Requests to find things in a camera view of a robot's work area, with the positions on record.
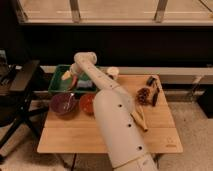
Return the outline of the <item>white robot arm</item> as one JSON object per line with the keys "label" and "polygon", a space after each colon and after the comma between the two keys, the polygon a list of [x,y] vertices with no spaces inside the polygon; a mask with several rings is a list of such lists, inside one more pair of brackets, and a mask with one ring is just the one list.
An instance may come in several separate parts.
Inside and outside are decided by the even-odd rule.
{"label": "white robot arm", "polygon": [[73,75],[84,72],[99,89],[93,101],[95,120],[114,171],[158,171],[133,119],[135,102],[117,81],[95,66],[94,52],[78,52],[70,66]]}

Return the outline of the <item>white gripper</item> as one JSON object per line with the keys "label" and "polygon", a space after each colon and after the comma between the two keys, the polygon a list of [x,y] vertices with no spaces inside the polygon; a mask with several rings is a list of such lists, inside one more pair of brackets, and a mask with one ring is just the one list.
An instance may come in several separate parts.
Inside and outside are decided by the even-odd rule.
{"label": "white gripper", "polygon": [[73,63],[73,64],[70,66],[70,71],[67,70],[67,71],[62,75],[61,79],[62,79],[62,80],[66,80],[66,79],[68,79],[68,78],[71,77],[71,74],[72,74],[72,75],[80,75],[81,73],[82,73],[81,68],[80,68],[76,63]]}

